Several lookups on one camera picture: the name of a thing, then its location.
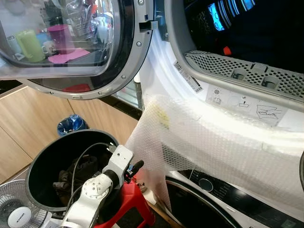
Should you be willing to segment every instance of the dryer door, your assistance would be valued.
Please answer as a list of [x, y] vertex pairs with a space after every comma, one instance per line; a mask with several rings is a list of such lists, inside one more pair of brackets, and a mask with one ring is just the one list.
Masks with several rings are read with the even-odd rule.
[[136, 75], [152, 36], [153, 1], [3, 0], [0, 79], [93, 99]]

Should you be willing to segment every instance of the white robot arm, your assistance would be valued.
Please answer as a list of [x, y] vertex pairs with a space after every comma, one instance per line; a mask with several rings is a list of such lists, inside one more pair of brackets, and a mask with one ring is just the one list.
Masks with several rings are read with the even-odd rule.
[[103, 173], [83, 184], [79, 199], [66, 213], [61, 227], [91, 228], [106, 197], [113, 188], [121, 188], [124, 184], [125, 173], [132, 158], [132, 151], [119, 145]]

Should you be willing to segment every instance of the control panel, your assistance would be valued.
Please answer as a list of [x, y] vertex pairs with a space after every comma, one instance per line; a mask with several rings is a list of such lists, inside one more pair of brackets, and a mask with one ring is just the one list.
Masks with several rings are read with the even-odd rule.
[[270, 228], [303, 228], [304, 223], [259, 201], [232, 185], [193, 170], [190, 181], [230, 207]]

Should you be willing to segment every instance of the fan grill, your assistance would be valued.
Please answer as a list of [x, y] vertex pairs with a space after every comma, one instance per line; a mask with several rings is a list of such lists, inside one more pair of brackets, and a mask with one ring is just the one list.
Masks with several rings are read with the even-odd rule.
[[26, 196], [25, 181], [15, 180], [0, 186], [0, 228], [9, 228], [8, 218], [13, 210], [28, 207], [32, 216], [30, 221], [20, 228], [39, 228], [47, 212], [35, 207]]

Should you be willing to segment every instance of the gray frame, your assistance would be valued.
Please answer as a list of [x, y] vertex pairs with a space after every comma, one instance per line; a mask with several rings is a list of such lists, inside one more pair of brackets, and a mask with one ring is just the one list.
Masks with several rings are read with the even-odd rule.
[[145, 60], [146, 54], [148, 52], [150, 41], [152, 37], [152, 31], [141, 32], [139, 28], [139, 23], [147, 22], [152, 20], [154, 17], [154, 3], [151, 0], [144, 1], [144, 4], [139, 4], [139, 1], [134, 0], [134, 39], [132, 44], [132, 49], [129, 58], [120, 72], [119, 75], [108, 85], [85, 93], [70, 93], [62, 92], [44, 86], [38, 85], [27, 79], [19, 79], [19, 81], [27, 86], [30, 86], [36, 90], [43, 93], [51, 94], [54, 96], [67, 98], [67, 99], [77, 99], [77, 100], [89, 100], [100, 98], [103, 96], [108, 96], [117, 92], [118, 90], [125, 87], [136, 75], [138, 70]]
[[246, 94], [263, 101], [304, 112], [303, 102], [301, 103], [300, 101], [288, 98], [288, 96], [285, 97], [284, 95], [275, 93], [271, 90], [267, 91], [254, 87], [253, 85], [239, 83], [237, 80], [228, 77], [220, 77], [211, 73], [201, 73], [191, 67], [187, 62], [184, 53], [196, 50], [196, 47], [188, 30], [183, 0], [164, 1], [166, 24], [172, 50], [178, 63], [191, 77], [236, 93]]

